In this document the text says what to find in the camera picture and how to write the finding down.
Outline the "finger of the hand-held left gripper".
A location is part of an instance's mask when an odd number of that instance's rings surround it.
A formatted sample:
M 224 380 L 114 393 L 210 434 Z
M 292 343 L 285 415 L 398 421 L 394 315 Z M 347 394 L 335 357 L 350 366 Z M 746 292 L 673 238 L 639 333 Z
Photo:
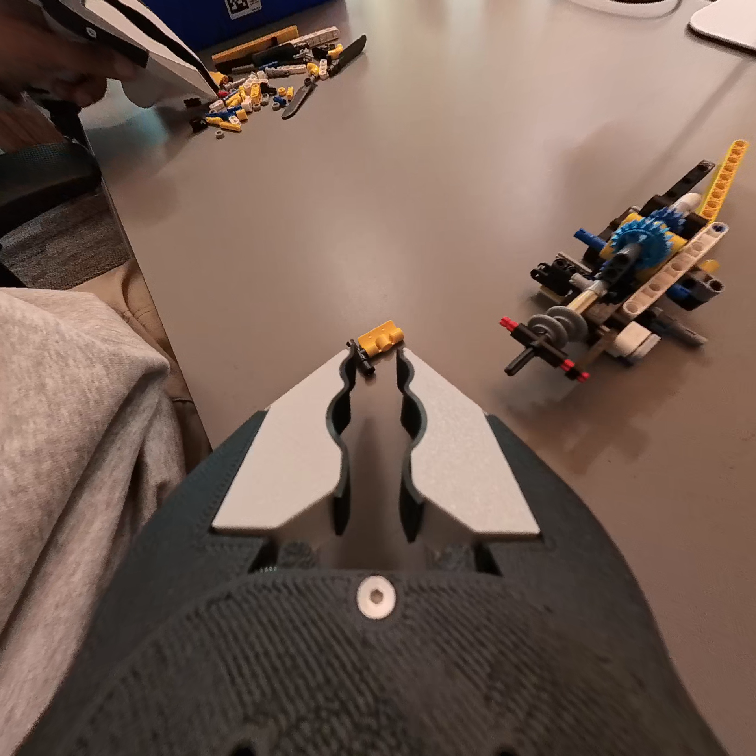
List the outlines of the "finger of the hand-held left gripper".
M 193 95 L 216 99 L 219 86 L 201 59 L 142 2 L 89 2 L 91 11 L 127 42 L 147 52 L 146 73 L 127 90 L 138 98 Z
M 42 13 L 60 36 L 108 48 L 137 68 L 122 89 L 149 108 L 170 98 L 216 100 L 219 87 L 203 62 L 146 5 L 137 1 L 42 1 Z

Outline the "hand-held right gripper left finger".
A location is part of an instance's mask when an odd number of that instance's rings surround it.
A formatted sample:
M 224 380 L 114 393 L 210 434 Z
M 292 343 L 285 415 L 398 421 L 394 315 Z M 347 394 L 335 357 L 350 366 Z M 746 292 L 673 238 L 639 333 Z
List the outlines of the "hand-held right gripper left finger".
M 341 536 L 351 510 L 348 449 L 356 367 L 344 349 L 270 404 L 212 523 L 271 539 Z

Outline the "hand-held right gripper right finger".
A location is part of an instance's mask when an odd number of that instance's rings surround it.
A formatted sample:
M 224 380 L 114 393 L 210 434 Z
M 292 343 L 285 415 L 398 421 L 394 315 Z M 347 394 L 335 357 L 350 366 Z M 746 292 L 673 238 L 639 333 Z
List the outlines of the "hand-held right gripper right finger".
M 396 355 L 408 541 L 522 541 L 541 534 L 491 417 L 408 348 Z

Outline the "pile of lego pieces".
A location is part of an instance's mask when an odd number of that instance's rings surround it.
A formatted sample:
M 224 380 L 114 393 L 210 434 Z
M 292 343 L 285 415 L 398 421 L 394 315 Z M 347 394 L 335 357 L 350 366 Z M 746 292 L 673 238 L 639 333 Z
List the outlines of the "pile of lego pieces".
M 204 101 L 187 98 L 192 134 L 212 132 L 218 139 L 237 134 L 265 108 L 282 120 L 293 118 L 318 85 L 338 76 L 367 44 L 360 35 L 344 43 L 340 30 L 328 26 L 304 35 L 296 26 L 261 36 L 213 56 L 211 76 L 229 96 Z

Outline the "black lego pin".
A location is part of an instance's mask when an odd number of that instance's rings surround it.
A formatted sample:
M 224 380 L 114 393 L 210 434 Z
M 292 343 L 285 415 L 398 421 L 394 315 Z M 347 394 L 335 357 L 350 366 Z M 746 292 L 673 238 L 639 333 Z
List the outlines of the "black lego pin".
M 367 351 L 355 339 L 350 339 L 346 343 L 349 350 L 350 358 L 355 369 L 366 379 L 370 379 L 375 374 L 375 367 Z

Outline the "yellow lego connector piece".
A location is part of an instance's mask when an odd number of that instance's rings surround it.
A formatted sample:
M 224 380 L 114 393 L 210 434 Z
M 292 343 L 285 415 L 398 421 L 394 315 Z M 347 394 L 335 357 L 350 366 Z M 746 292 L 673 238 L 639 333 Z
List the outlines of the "yellow lego connector piece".
M 392 320 L 385 321 L 369 332 L 360 335 L 357 343 L 369 358 L 388 352 L 404 340 L 404 331 Z

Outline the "partly built lego model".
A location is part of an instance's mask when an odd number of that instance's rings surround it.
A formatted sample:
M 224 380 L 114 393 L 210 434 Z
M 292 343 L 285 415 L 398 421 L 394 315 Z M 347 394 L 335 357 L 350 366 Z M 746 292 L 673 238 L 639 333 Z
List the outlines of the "partly built lego model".
M 688 347 L 706 338 L 668 315 L 669 302 L 694 311 L 724 290 L 713 250 L 729 232 L 719 219 L 750 143 L 732 142 L 719 163 L 702 160 L 663 194 L 630 206 L 599 234 L 580 228 L 581 259 L 558 252 L 530 272 L 551 306 L 500 325 L 521 351 L 504 373 L 515 376 L 534 361 L 585 383 L 606 355 L 634 365 L 667 337 Z

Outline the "person's left hand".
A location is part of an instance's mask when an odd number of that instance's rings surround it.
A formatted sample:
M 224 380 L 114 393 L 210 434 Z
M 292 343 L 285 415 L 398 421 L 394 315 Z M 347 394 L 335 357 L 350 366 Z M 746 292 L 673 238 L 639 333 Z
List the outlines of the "person's left hand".
M 101 100 L 108 80 L 130 81 L 137 67 L 99 44 L 56 35 L 41 10 L 30 2 L 2 2 L 1 93 L 20 103 L 29 88 L 52 92 L 79 107 Z

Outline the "blue storage box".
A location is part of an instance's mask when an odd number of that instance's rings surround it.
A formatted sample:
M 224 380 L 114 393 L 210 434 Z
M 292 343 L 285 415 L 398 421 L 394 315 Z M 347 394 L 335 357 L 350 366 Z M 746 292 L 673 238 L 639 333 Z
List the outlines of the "blue storage box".
M 197 51 L 323 4 L 323 1 L 145 1 L 184 43 Z

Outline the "black mesh chair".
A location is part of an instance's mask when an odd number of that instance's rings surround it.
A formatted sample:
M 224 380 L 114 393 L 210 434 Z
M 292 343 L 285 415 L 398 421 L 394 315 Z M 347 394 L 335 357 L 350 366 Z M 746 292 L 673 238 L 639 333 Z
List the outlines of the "black mesh chair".
M 87 146 L 34 106 L 2 108 L 1 148 L 2 237 L 100 186 L 100 167 Z

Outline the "person's grey sweatshirt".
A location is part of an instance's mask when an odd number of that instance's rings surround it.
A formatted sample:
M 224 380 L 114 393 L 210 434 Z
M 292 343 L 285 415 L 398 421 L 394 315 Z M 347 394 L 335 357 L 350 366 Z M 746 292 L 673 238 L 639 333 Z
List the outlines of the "person's grey sweatshirt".
M 94 294 L 2 289 L 1 332 L 1 750 L 14 754 L 184 451 L 168 359 Z

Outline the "white flat device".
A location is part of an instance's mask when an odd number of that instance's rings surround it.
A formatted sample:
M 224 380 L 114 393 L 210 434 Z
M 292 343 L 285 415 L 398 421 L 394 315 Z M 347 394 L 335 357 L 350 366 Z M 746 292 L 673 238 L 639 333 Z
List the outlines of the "white flat device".
M 689 29 L 706 39 L 755 50 L 755 1 L 716 1 L 695 12 Z

